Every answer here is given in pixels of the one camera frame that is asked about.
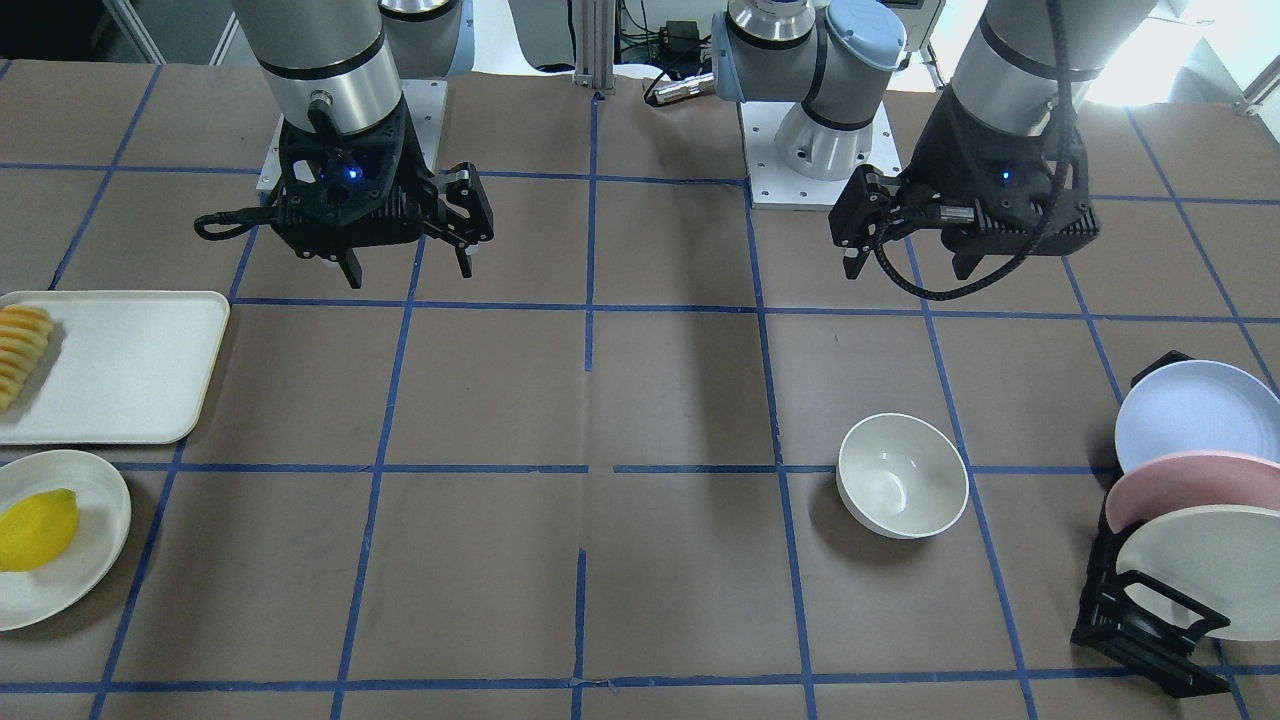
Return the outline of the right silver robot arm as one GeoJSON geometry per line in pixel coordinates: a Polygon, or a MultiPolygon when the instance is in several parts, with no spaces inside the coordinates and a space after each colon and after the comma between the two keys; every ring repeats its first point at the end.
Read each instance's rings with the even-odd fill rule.
{"type": "Polygon", "coordinates": [[[475,165],[434,170],[404,79],[474,64],[470,1],[236,1],[233,10],[282,110],[279,176],[261,206],[195,220],[210,241],[270,227],[297,258],[337,264],[362,284],[357,250],[449,245],[474,274],[494,218],[475,165]]]}

